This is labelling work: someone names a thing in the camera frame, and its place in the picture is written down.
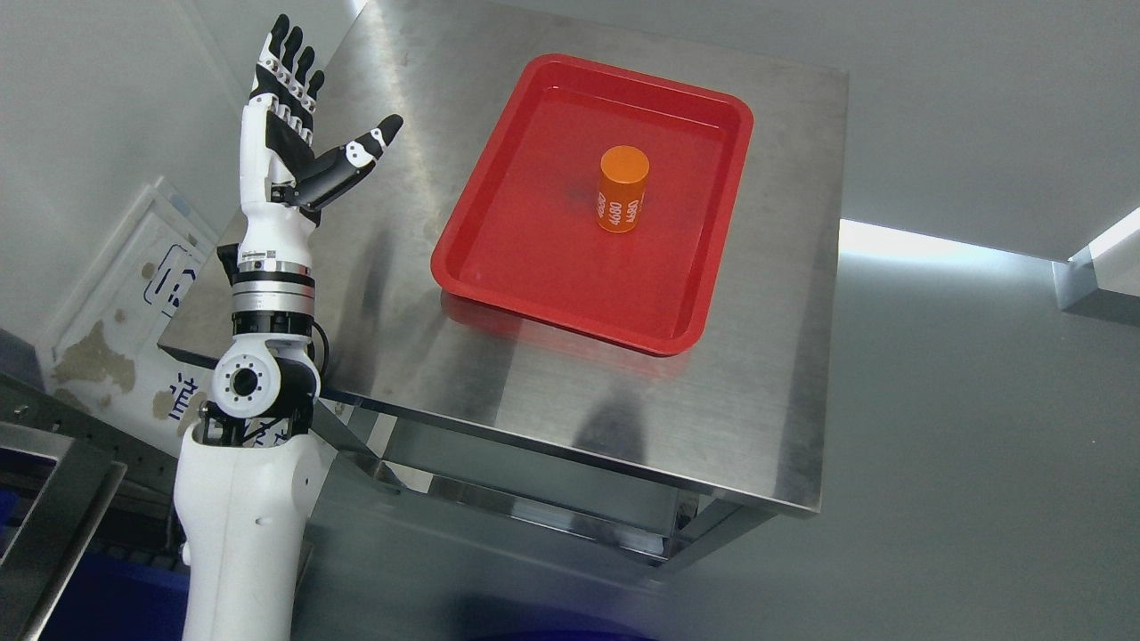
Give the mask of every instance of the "metal frame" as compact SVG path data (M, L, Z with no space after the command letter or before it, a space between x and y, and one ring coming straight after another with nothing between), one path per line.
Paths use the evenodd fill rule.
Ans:
M0 639L38 639L127 468L73 438L7 422L0 448L55 461L0 561Z

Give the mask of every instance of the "white wall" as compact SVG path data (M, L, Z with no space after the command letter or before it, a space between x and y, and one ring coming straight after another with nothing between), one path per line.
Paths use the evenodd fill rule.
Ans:
M237 210L239 108L266 31L284 10L327 59L356 5L0 2L0 327L39 344L160 175L221 230Z

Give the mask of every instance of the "stainless steel table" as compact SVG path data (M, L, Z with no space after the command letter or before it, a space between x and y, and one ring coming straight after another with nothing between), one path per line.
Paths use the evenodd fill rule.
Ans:
M685 354L646 356L482 308L431 276L431 251L522 67L553 51L752 109L708 325ZM326 72L318 152L389 111L407 120L312 236L317 318L333 346L326 396L719 500L700 514L707 500L681 501L677 527L693 519L695 535L674 538L686 544L732 529L736 506L820 510L845 73L447 0L369 3ZM235 217L225 242L243 230ZM228 298L210 265L160 344L212 366L229 344Z

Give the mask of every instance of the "robot finger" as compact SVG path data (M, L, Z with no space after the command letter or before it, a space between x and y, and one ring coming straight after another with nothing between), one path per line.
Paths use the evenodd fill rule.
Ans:
M285 54L282 56L282 65L290 73L293 72L293 59L296 57L296 52L301 50L301 40L303 39L304 32L299 26L294 26L293 31L288 33L288 38L285 39Z
M301 51L301 57L296 59L296 73L293 76L296 78L296 82L301 87L304 87L304 76L309 73L309 68L312 67L312 63L316 59L317 54L314 52L312 47L306 47Z

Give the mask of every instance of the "stainless steel surface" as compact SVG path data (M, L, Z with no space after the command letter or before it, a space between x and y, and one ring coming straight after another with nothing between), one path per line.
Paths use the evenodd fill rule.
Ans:
M668 560L668 557L665 555L669 545L667 537L594 514L551 505L542 501L390 461L380 464L376 478L417 494L470 505L518 521L612 545L632 552L651 565L661 565Z
M85 443L2 421L0 449L54 462L0 559L0 639L38 639L125 468Z
M127 480L170 496L178 460L39 389L0 373L0 416L9 408L27 407L13 422L87 443L128 465Z
M519 73L561 51L733 94L749 160L703 338L656 358L441 295L429 257ZM847 79L484 2L368 5L326 68L317 147L407 125L311 240L326 396L733 501L820 508ZM223 242L244 230L237 217ZM161 339L229 344L211 261ZM510 335L453 319L488 318Z

